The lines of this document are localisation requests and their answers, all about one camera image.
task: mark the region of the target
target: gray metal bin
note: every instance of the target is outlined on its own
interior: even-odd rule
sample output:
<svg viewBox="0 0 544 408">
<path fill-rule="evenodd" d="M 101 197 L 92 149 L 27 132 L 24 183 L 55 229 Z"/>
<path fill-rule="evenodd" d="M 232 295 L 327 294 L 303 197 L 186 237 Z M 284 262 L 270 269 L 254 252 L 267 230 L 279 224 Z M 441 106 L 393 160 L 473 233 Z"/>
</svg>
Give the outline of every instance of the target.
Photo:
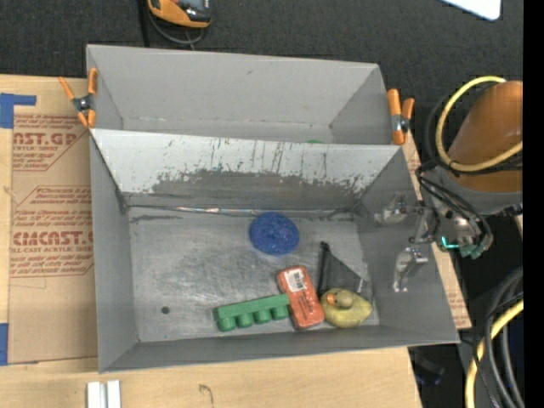
<svg viewBox="0 0 544 408">
<path fill-rule="evenodd" d="M 100 371 L 457 341 L 430 246 L 407 292 L 392 288 L 415 219 L 374 216 L 417 197 L 377 65 L 88 46 L 92 67 Z M 298 227 L 294 252 L 252 246 L 267 211 Z M 213 308 L 280 293 L 282 269 L 316 285 L 322 241 L 364 281 L 363 326 L 217 328 Z"/>
</svg>

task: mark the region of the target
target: orange clamp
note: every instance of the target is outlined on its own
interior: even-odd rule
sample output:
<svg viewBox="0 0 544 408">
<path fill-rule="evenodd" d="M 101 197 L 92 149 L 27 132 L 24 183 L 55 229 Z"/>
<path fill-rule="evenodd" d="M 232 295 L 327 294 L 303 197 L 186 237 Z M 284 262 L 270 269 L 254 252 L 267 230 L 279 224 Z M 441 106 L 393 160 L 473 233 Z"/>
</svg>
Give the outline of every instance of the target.
<svg viewBox="0 0 544 408">
<path fill-rule="evenodd" d="M 387 94 L 392 127 L 391 139 L 395 145 L 402 145 L 406 141 L 406 121 L 411 119 L 415 100 L 406 99 L 401 105 L 398 89 L 389 89 Z"/>
<path fill-rule="evenodd" d="M 81 98 L 76 98 L 68 85 L 68 82 L 62 76 L 59 77 L 59 82 L 62 85 L 62 88 L 65 90 L 66 95 L 76 108 L 79 121 L 81 121 L 86 128 L 94 128 L 94 124 L 96 123 L 96 112 L 91 109 L 91 100 L 92 97 L 98 92 L 98 76 L 99 73 L 97 69 L 92 68 L 88 73 L 88 94 Z"/>
</svg>

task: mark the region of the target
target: rubber duck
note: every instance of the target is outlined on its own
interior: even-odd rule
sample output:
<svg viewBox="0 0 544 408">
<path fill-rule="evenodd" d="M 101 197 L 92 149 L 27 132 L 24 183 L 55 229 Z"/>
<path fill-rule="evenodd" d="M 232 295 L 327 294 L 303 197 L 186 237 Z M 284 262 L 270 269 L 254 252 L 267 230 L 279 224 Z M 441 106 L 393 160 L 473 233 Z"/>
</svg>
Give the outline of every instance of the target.
<svg viewBox="0 0 544 408">
<path fill-rule="evenodd" d="M 333 288 L 321 295 L 325 320 L 338 328 L 361 325 L 371 315 L 372 305 L 356 293 Z"/>
</svg>

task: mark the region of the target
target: blue ball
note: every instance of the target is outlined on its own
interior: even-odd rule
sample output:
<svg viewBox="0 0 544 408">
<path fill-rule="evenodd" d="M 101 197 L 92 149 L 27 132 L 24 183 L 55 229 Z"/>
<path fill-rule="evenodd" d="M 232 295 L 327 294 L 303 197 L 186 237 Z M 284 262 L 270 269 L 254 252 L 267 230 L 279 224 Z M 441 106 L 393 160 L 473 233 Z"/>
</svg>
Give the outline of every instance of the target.
<svg viewBox="0 0 544 408">
<path fill-rule="evenodd" d="M 298 247 L 297 226 L 278 212 L 267 212 L 255 218 L 249 228 L 254 247 L 269 255 L 285 255 Z"/>
</svg>

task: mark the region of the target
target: label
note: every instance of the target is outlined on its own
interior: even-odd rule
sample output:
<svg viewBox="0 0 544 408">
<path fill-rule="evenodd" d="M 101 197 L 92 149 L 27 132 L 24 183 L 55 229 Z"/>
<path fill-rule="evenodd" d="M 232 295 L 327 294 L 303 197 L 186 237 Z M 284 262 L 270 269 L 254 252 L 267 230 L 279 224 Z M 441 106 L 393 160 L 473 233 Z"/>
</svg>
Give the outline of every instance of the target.
<svg viewBox="0 0 544 408">
<path fill-rule="evenodd" d="M 13 170 L 47 171 L 86 130 L 74 116 L 18 115 Z"/>
<path fill-rule="evenodd" d="M 287 285 L 291 292 L 300 292 L 306 288 L 304 284 L 304 275 L 303 271 L 300 269 L 290 270 L 285 273 Z"/>
<path fill-rule="evenodd" d="M 84 275 L 93 265 L 90 186 L 37 186 L 15 209 L 11 278 Z"/>
</svg>

